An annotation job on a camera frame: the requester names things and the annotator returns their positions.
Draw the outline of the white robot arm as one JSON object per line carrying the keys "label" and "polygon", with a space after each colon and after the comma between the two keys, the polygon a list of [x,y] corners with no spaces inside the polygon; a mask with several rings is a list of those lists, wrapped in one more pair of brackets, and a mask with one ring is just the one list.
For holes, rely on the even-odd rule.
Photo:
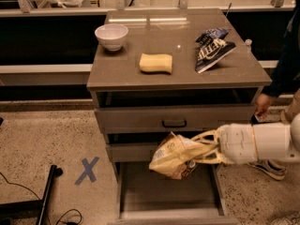
{"label": "white robot arm", "polygon": [[230,124],[216,131],[217,147],[197,163],[245,164],[273,159],[300,162],[300,114],[290,124]]}

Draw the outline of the dark sleeve forearm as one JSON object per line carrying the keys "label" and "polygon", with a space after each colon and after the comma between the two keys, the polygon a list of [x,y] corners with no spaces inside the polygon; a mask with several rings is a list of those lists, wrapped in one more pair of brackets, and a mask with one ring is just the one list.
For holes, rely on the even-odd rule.
{"label": "dark sleeve forearm", "polygon": [[300,0],[295,0],[295,8],[284,34],[284,45],[277,67],[272,73],[272,82],[262,93],[277,98],[284,92],[300,72]]}

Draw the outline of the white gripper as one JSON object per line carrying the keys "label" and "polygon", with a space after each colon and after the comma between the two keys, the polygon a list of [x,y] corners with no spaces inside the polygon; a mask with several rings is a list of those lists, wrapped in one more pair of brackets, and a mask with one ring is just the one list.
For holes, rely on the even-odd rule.
{"label": "white gripper", "polygon": [[203,145],[218,145],[194,159],[203,164],[244,164],[258,158],[253,126],[251,124],[230,124],[220,127],[217,131],[207,130],[191,140]]}

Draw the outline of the person's hand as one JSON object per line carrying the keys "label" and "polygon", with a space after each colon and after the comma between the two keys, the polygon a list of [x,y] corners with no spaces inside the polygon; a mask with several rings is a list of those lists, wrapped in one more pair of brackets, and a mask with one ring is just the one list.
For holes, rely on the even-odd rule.
{"label": "person's hand", "polygon": [[273,97],[261,93],[256,100],[255,115],[258,117],[265,117],[273,101],[274,101]]}

